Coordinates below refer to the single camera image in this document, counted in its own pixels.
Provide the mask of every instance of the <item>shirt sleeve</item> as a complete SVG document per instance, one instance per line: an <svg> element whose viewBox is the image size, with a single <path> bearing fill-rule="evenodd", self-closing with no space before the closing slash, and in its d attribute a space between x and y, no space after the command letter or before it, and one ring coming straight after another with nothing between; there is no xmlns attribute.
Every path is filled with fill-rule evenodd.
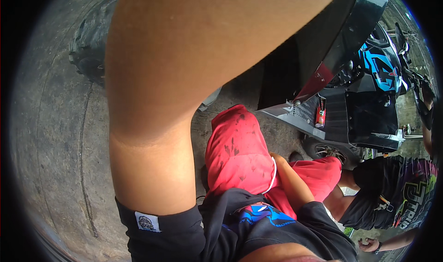
<svg viewBox="0 0 443 262"><path fill-rule="evenodd" d="M132 261L199 261L206 239L197 205L168 216L133 211L116 199L121 222L128 228Z"/></svg>
<svg viewBox="0 0 443 262"><path fill-rule="evenodd" d="M297 213L297 220L317 234L333 257L356 261L355 244L338 228L322 203L312 201L303 205Z"/></svg>

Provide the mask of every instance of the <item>green grass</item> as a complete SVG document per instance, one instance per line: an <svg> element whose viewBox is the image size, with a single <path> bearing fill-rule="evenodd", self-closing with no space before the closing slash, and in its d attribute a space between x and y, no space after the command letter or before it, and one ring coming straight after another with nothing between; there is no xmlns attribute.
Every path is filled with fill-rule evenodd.
<svg viewBox="0 0 443 262"><path fill-rule="evenodd" d="M351 235L351 232L353 231L354 229L352 228L352 227L345 227L345 231L343 231L343 233L347 236L347 237L349 237L349 235Z"/></svg>

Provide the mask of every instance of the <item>black tire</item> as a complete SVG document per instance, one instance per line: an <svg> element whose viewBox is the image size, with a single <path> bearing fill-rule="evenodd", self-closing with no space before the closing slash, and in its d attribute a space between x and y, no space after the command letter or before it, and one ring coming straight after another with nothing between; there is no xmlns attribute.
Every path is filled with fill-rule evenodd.
<svg viewBox="0 0 443 262"><path fill-rule="evenodd" d="M306 154L309 155L312 159L320 159L325 157L326 155L319 155L317 154L317 150L319 148L323 148L324 146L327 146L331 149L336 149L340 152L340 154L345 157L345 160L343 161L341 158L339 158L343 164L343 169L352 170L355 168L355 166L360 162L360 157L358 155L358 149L351 150L343 145L334 145L329 143L323 143L320 142L312 137L306 136L305 139L302 141L303 149L305 150Z"/></svg>
<svg viewBox="0 0 443 262"><path fill-rule="evenodd" d="M105 87L105 45L118 0L101 0L86 14L69 43L69 62L77 72Z"/></svg>

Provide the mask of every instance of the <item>shoe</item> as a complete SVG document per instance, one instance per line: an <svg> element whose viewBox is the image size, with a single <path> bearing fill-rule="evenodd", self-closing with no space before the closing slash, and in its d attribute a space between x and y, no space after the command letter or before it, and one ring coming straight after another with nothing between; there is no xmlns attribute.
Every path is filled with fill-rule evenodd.
<svg viewBox="0 0 443 262"><path fill-rule="evenodd" d="M303 156L301 154L299 154L296 151L293 151L291 153L291 155L289 156L289 162L296 162L296 161L301 161L304 160Z"/></svg>

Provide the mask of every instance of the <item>red shorts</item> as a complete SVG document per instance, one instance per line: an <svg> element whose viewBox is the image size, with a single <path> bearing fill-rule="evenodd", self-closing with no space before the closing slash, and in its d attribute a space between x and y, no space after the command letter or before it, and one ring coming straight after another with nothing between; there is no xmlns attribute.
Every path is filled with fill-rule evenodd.
<svg viewBox="0 0 443 262"><path fill-rule="evenodd" d="M264 196L274 207L296 219L255 116L238 104L218 114L211 123L212 135L205 155L208 194L219 195L230 188L242 188L256 195L271 187ZM335 157L290 165L319 202L324 201L340 179L341 163Z"/></svg>

